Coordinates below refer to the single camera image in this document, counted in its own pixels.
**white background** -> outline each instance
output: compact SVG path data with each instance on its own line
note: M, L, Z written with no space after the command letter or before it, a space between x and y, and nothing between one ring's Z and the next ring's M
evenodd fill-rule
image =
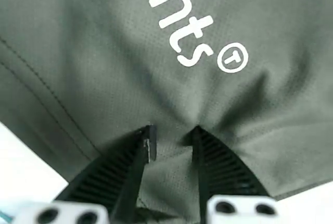
M50 202L67 182L0 123L0 207ZM278 202L283 223L331 224L333 182Z

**screw hole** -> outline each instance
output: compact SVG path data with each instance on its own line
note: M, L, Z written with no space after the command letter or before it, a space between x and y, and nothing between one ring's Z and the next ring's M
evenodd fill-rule
M93 212L87 212L78 219L77 224L95 224L97 215Z
M232 214L236 212L234 206L228 202L219 202L216 205L216 211L218 213L225 213L225 214Z
M58 216L59 211L55 208L50 208L43 211L37 219L39 224L49 224L54 221Z
M258 205L256 207L256 210L260 214L265 214L265 215L274 215L275 214L275 211L272 207L264 205L264 204Z

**stitching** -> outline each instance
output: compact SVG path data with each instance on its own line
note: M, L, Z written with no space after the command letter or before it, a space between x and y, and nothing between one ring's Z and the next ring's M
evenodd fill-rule
M97 149L97 147L93 144L93 142L86 136L86 134L82 131L82 129L79 127L79 125L76 123L76 121L73 119L73 117L69 114L69 112L67 111L67 109L65 108L65 106L62 104L62 102L60 101L60 99L57 97L57 95L55 94L55 92L50 88L50 86L47 85L47 83L42 79L42 77L39 75L39 73L37 71L35 71L29 64L28 62L14 49L12 48L6 40L4 40L1 36L0 36L0 42L9 50L11 51L17 58L19 58L26 67L28 67L28 69L40 80L40 82L47 88L47 90L51 93L51 95L53 96L53 98L58 102L58 104L60 105L60 107L65 111L65 113L67 114L67 116L72 120L72 122L74 123L74 125L77 127L77 129L82 133L82 135L91 143L91 145L94 147L94 149L100 154L100 151ZM78 146L78 144L74 141L74 139L72 138L72 136L60 125L60 122L51 114L51 112L47 109L47 107L45 106L45 104L43 104L43 102L41 101L41 99L33 92L33 90L27 85L25 84L17 75L16 73L11 70L9 67L7 67L2 61L0 61L0 64L4 66L5 69L7 69L8 71L10 71L12 73L12 75L28 90L30 91L34 97L39 101L39 103L45 108L45 110L48 112L48 114L54 119L54 121L57 123L57 125L61 128L62 131L64 131L68 137L72 140L73 144L79 149L79 151L84 155L84 157L86 157L88 160L91 161L91 159L83 152L83 150ZM142 202L142 204L144 205L144 207L146 207L148 210L149 208L147 207L147 205L138 197L138 199Z
M77 122L74 120L74 118L69 114L68 110L65 108L64 104L61 102L61 100L58 98L58 96L55 94L55 92L51 89L51 87L43 80L43 78L39 75L37 71L34 70L34 68L28 64L28 62L15 50L13 49L6 40L4 40L0 36L0 42L9 50L11 51L17 58L19 58L25 66L40 80L40 82L47 88L47 90L51 93L53 98L58 102L60 107L65 111L66 115L71 119L71 121L74 123L74 125L77 127L77 129L81 132L81 134L90 142L90 144L94 147L94 149L100 153L100 151L97 149L97 147L93 144L93 142L88 138L88 136L83 132L83 130L80 128L80 126L77 124Z
M51 112L47 109L47 107L43 104L43 102L41 101L41 99L32 91L32 89L25 84L17 75L16 73L10 69L9 67L7 67L2 61L0 61L0 64L7 69L28 91L30 91L31 94L34 95L34 97L37 99L37 101L45 108L45 110L48 112L48 114L53 118L53 120L57 123L57 125L60 127L60 129L65 132L68 137L72 140L73 144L80 150L81 154L84 155L84 157L86 157L88 160L91 161L91 159L82 151L82 149L74 142L74 139L70 136L70 134L60 125L59 121L51 114Z

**gray fabric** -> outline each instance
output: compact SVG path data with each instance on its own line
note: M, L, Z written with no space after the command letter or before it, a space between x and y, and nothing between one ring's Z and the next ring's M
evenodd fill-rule
M180 0L0 0L0 121L67 180L148 123L158 126L138 206L148 223L199 221L192 149L201 125L221 138L278 199L333 178L333 0L191 0L211 15L204 36L180 41L177 61L160 29ZM216 55L240 42L249 63L222 72ZM170 219L158 220L154 212Z

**seam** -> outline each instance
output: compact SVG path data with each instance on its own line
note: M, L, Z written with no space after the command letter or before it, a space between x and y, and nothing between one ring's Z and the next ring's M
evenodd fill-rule
M316 182L316 183L307 184L306 186L303 186L299 189L287 191L286 193L276 195L273 198L277 201L281 201L285 198L291 197L293 195L300 194L302 192L305 192L307 190L310 190L312 188L315 188L317 186L320 186L320 185L323 185L323 184L326 184L326 183L329 183L329 182L333 182L333 178L330 178L330 179L327 179L327 180L324 180L324 181L320 181L320 182Z
M55 123L60 127L60 129L67 134L67 136L72 140L72 143L78 148L78 150L81 152L81 154L86 157L88 160L91 161L91 159L83 152L83 150L78 146L77 143L75 143L74 139L70 136L70 134L60 125L60 122L51 114L51 112L47 109L47 107L45 106L45 104L41 101L41 99L32 91L32 89L25 84L17 75L16 73L10 69L9 67L7 67L2 61L0 61L0 64L6 69L8 70L36 99L37 101L44 107L44 109L46 110L46 112L52 117L52 119L55 121Z
M101 154L101 152L97 149L97 147L93 144L93 142L87 137L87 135L83 132L83 130L79 127L79 125L77 124L77 122L73 119L73 117L69 114L69 112L67 111L67 109L65 108L65 106L62 104L61 100L57 97L57 95L55 94L55 92L50 88L49 85L47 85L47 83L42 79L42 77L39 75L39 73L37 71L35 71L29 64L28 62L13 48L11 47L6 40L3 39L3 37L0 36L0 42L9 50L11 51L17 58L19 58L24 64L25 66L40 80L40 82L47 88L47 90L51 93L51 95L53 96L53 98L58 102L58 104L60 105L60 107L65 111L66 115L71 119L71 121L74 123L74 125L77 127L77 129L82 133L82 135L91 143L91 145L94 147L94 149ZM64 131L64 133L67 134L67 136L71 139L72 143L78 148L78 150L80 151L80 153L86 157L89 161L91 161L91 159L83 152L83 150L78 146L78 144L75 142L74 138L60 125L60 122L51 114L51 112L47 109L46 105L41 101L41 99L37 96L37 94L35 94L33 92L33 90L27 85L25 84L17 75L16 73L11 70L9 67L7 67L2 61L0 61L0 64L7 69L10 73L12 73L12 75L31 93L34 95L34 97L37 99L37 101L45 108L45 110L48 112L48 114L53 118L53 120L56 122L56 124L60 127L60 129L62 131ZM154 220L156 220L155 216L152 214L151 210L147 207L147 205L143 202L143 200L141 200L139 197L138 199L142 202L142 204L144 205L144 207L146 207L148 209L148 211L150 212L151 216L153 217Z
M83 130L80 128L80 126L77 124L77 122L74 120L74 118L69 114L68 110L64 106L64 104L61 102L59 97L56 95L56 93L51 89L51 87L43 80L43 78L40 76L40 74L34 70L34 68L25 60L13 47L11 47L6 40L4 40L0 36L0 42L9 50L11 51L19 60L21 60L24 65L40 80L40 82L46 87L46 89L50 92L52 97L57 101L57 103L60 105L60 107L64 110L66 115L70 118L70 120L74 123L76 128L81 132L81 134L90 142L90 144L94 147L94 149L100 153L100 151L97 149L97 147L93 144L93 142L88 138L88 136L83 132Z

